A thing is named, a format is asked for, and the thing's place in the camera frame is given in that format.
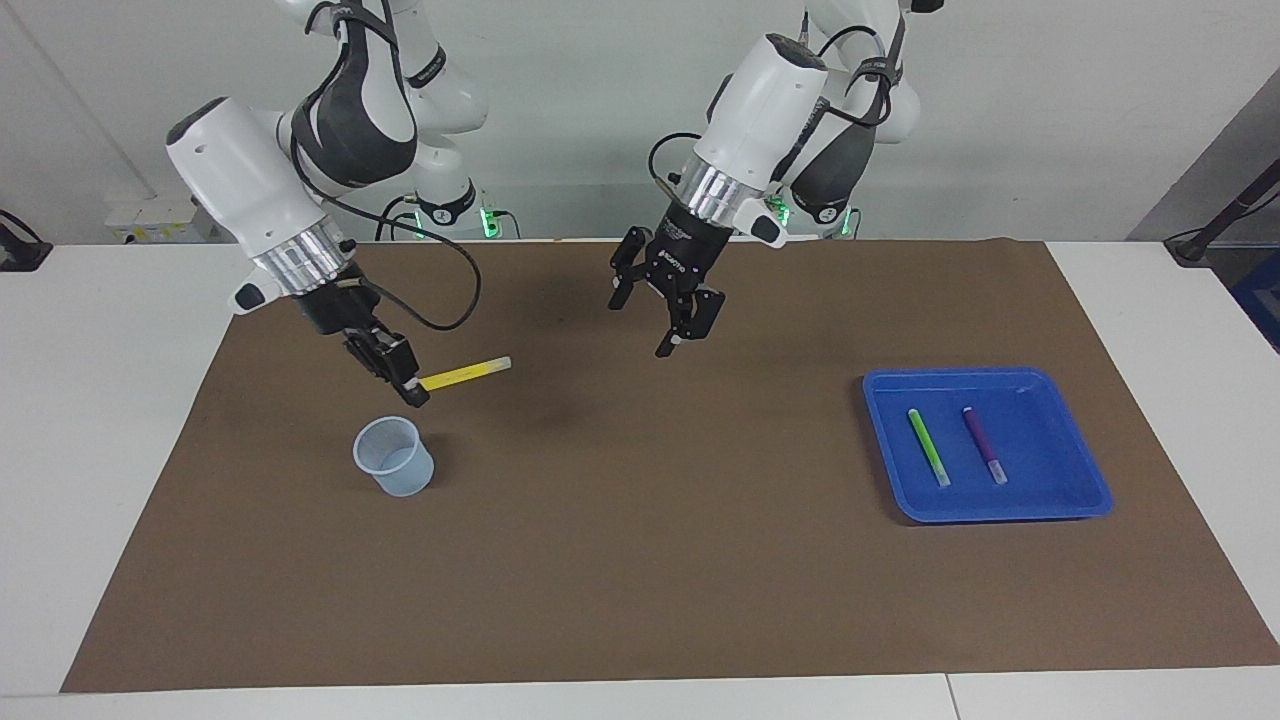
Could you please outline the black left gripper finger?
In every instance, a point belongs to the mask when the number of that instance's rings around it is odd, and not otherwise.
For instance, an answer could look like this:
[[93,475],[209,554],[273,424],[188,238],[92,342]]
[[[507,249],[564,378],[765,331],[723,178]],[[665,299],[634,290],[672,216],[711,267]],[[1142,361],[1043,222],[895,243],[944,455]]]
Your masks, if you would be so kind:
[[650,240],[652,231],[643,225],[632,225],[614,249],[609,261],[614,272],[614,288],[608,302],[609,310],[622,310],[635,284],[645,278],[645,265],[643,261],[637,261],[637,258]]
[[668,357],[677,346],[708,337],[724,300],[724,293],[709,286],[669,296],[666,300],[669,329],[659,342],[655,356]]

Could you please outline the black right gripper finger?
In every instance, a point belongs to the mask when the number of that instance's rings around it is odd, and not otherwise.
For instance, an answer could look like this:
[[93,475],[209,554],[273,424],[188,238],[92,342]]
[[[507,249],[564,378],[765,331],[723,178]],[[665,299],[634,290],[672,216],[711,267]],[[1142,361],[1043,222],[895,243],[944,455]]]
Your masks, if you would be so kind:
[[372,328],[372,357],[378,375],[383,379],[411,379],[419,373],[419,363],[410,342],[384,325]]
[[419,377],[420,365],[410,342],[389,331],[343,331],[344,347],[376,378],[388,383],[411,407],[421,407],[430,392]]

